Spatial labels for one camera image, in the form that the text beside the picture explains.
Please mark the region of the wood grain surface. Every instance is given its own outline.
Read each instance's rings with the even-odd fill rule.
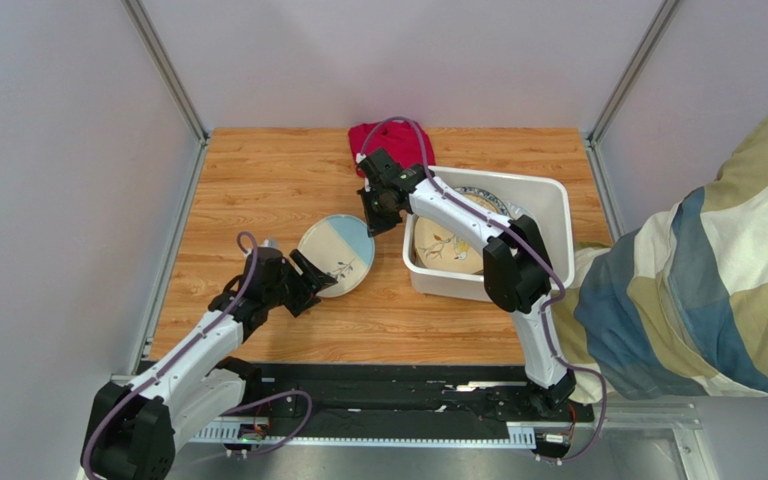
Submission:
[[[551,177],[567,187],[577,241],[609,242],[579,132],[428,129],[439,165]],[[288,254],[335,213],[363,218],[345,129],[219,129],[207,153],[150,356],[161,358],[239,274],[240,230]],[[402,263],[404,224],[376,237],[349,294],[269,321],[233,355],[248,361],[521,364],[508,314],[493,304],[417,293]]]

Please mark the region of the plate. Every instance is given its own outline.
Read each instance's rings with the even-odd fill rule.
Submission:
[[[482,208],[509,215],[505,203],[487,190],[476,187],[457,187],[455,190]],[[427,218],[418,218],[414,226],[414,254],[417,265],[432,270],[471,275],[483,269],[481,252]]]
[[[337,279],[321,292],[322,298],[339,297],[366,278],[375,258],[375,241],[366,234],[366,223],[353,215],[331,215],[316,222],[298,242],[298,251],[313,265]]]

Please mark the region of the multicolored cloth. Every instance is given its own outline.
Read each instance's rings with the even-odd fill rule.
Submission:
[[[553,308],[568,360],[630,399],[768,395],[768,116],[717,179],[611,248]],[[577,375],[576,400],[600,398]]]

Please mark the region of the white bin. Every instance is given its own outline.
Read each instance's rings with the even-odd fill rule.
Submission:
[[[553,270],[565,287],[573,282],[573,230],[564,186],[548,178],[509,173],[431,167],[450,187],[478,187],[529,210],[541,229]],[[413,248],[416,215],[408,215],[402,259],[411,272],[411,285],[420,293],[489,302],[482,275],[443,272],[417,266]]]

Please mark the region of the red cloth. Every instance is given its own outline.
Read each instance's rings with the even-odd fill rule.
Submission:
[[[363,146],[367,135],[376,125],[378,123],[361,123],[349,129],[349,147],[351,147],[352,163],[354,163],[355,157],[360,152],[360,148]],[[422,132],[422,139],[425,142],[428,164],[434,165],[434,151],[431,149],[431,140],[429,140],[424,130]],[[405,122],[387,122],[384,124],[375,133],[375,136],[369,140],[369,145],[367,145],[366,151],[363,153],[369,155],[379,148],[384,148],[393,157],[393,160],[402,167],[410,167],[415,163],[422,163],[422,154],[420,153],[419,142],[417,142],[417,134]],[[358,176],[364,176],[360,169],[355,169],[355,171]]]

